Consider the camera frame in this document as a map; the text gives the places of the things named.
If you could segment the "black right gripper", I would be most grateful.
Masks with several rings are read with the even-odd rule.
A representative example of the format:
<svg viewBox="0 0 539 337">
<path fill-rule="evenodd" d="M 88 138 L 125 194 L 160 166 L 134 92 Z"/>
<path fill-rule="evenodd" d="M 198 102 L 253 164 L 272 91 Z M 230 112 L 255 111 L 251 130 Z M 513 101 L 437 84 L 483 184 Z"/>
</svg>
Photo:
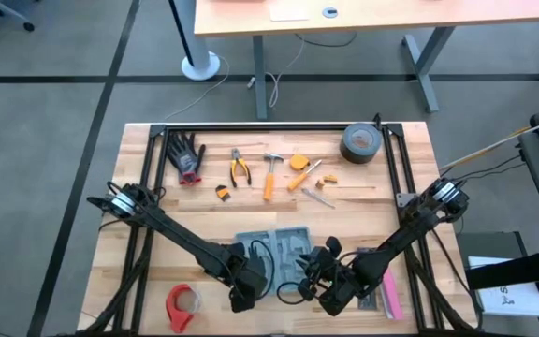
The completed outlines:
<svg viewBox="0 0 539 337">
<path fill-rule="evenodd" d="M 351 268 L 345 267 L 337 260 L 327 263 L 326 248 L 314 248 L 310 254 L 301 254 L 296 262 L 302 268 L 308 281 L 318 282 L 323 273 L 326 291 L 357 293 L 361 289 L 361 285 Z"/>
</svg>

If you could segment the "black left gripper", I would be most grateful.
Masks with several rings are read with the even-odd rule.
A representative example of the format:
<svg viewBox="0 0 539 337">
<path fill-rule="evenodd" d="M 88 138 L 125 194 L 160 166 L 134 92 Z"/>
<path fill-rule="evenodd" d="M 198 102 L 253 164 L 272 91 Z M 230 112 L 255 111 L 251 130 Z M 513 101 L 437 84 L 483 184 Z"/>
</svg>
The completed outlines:
<svg viewBox="0 0 539 337">
<path fill-rule="evenodd" d="M 250 252 L 248 261 L 244 264 L 228 263 L 226 266 L 226 286 L 236 286 L 242 294 L 246 291 L 261 294 L 266 289 L 269 274 L 268 256 Z"/>
</svg>

